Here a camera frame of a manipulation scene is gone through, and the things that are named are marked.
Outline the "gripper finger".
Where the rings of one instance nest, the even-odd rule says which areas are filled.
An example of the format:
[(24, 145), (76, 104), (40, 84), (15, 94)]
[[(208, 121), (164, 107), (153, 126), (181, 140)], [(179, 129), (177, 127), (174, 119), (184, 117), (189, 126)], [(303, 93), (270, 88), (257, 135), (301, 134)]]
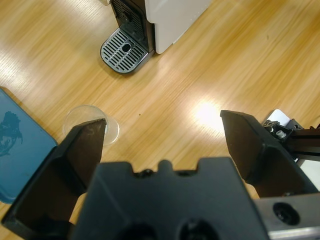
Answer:
[(44, 159), (1, 220), (24, 240), (67, 240), (78, 198), (101, 161), (107, 121), (74, 126)]
[(320, 160), (320, 128), (294, 119), (268, 118), (221, 110), (225, 139), (242, 179), (262, 198), (318, 193), (298, 160)]

